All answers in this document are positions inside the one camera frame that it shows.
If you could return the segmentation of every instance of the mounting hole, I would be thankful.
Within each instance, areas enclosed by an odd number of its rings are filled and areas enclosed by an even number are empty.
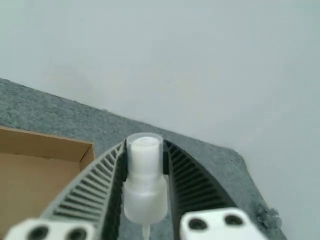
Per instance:
[[[47,226],[44,226],[44,225],[37,226],[29,232],[27,239],[43,240],[46,238],[48,232],[49,232],[49,228]]]
[[[225,223],[228,225],[242,225],[244,222],[236,215],[228,215],[224,218]]]
[[[85,240],[87,237],[87,232],[83,228],[75,228],[68,233],[66,240]]]
[[[199,218],[193,218],[189,221],[189,228],[192,230],[204,230],[207,227],[207,224]]]

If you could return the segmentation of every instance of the gray carpet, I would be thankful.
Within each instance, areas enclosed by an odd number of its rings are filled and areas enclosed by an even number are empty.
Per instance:
[[[235,151],[114,115],[75,101],[53,96],[0,78],[0,126],[66,136],[94,142],[95,155],[136,132],[153,132],[174,142],[198,160],[226,189],[239,208],[270,240],[285,240],[277,224],[268,222],[258,189],[244,159]],[[171,213],[151,227],[151,240],[173,239]],[[141,227],[121,215],[120,240],[142,239]]]

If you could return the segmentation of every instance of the white spray nozzle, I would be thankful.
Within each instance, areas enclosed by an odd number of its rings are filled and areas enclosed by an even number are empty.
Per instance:
[[[163,138],[154,133],[136,133],[126,139],[128,176],[123,184],[124,214],[142,225],[144,240],[150,225],[168,212],[167,181],[163,174]]]

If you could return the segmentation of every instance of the white plastic part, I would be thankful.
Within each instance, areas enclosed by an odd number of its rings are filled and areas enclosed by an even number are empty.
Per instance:
[[[43,231],[42,233],[41,231],[39,232],[39,230],[37,231],[39,227],[45,227],[47,229],[43,238],[40,237],[40,235],[43,234]],[[95,228],[91,223],[81,221],[51,221],[41,218],[27,219],[13,226],[4,237],[4,240],[70,240],[72,239],[70,234],[79,229],[84,231],[81,239],[94,240]]]
[[[242,224],[227,224],[226,217],[236,216]],[[205,222],[205,229],[192,229],[191,220]],[[250,221],[247,214],[235,207],[193,211],[184,214],[180,221],[181,240],[268,240]]]
[[[136,133],[126,139],[128,176],[123,184],[124,214],[142,225],[144,240],[150,225],[168,212],[167,181],[163,174],[163,138],[154,133]]]

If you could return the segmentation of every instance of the cardboard box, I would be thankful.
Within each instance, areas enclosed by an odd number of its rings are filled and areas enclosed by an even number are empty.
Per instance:
[[[0,127],[0,238],[38,217],[94,159],[90,142]]]

